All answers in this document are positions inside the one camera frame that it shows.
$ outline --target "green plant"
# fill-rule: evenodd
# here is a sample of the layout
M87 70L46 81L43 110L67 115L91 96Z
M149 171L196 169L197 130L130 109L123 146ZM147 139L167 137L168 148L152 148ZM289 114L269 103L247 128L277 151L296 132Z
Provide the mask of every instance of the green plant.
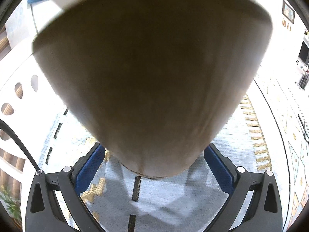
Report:
M0 199L7 204L7 211L13 220L20 226L22 226L21 213L20 213L20 200L14 200L10 196L10 190L5 189L4 186L0 187Z

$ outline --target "black rectangle mark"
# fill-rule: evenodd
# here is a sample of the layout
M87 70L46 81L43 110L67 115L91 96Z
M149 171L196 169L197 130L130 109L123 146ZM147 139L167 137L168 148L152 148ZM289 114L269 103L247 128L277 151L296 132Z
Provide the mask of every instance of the black rectangle mark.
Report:
M130 215L129 224L128 224L128 232L134 232L135 220L136 220L136 215Z
M57 138L61 126L62 126L62 123L59 123L59 125L58 125L58 127L57 127L57 130L56 130L56 132L55 132L55 135L54 135L54 139Z
M141 176L135 176L133 193L132 193L132 201L138 201L139 196L139 188L141 186Z
M49 157L50 157L50 154L52 153L52 150L53 150L53 148L50 147L50 148L49 148L49 151L48 151L48 154L47 154L47 158L46 158L45 164L48 164Z

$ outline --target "brown picture frame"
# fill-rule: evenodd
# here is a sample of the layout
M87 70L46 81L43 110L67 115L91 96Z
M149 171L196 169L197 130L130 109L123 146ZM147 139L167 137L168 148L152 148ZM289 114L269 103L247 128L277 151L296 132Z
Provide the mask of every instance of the brown picture frame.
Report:
M291 22L294 23L295 19L295 10L292 9L290 5L287 4L285 0L282 1L282 14Z

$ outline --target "framed picture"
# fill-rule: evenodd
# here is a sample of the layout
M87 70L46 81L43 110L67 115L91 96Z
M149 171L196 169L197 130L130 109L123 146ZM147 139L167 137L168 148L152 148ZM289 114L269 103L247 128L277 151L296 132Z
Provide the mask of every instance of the framed picture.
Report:
M292 7L286 3L285 0L283 0L282 2L282 14L284 14L287 19L291 21L291 23L294 23L295 10L293 10Z

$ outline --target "round metal bolt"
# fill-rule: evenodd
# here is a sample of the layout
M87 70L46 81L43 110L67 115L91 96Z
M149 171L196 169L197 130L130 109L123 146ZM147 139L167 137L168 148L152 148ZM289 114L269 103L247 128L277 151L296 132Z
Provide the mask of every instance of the round metal bolt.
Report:
M38 171L36 171L36 175L37 175L37 176L41 175L41 173L42 173L42 170L41 170L41 169L38 170Z
M63 171L65 171L65 172L69 172L71 170L71 167L70 166L65 166L64 168L63 168Z
M237 171L240 172L240 173L244 173L246 170L245 170L244 167L238 167Z
M267 170L266 173L267 173L268 176L272 176L273 175L272 171L270 171L270 170Z

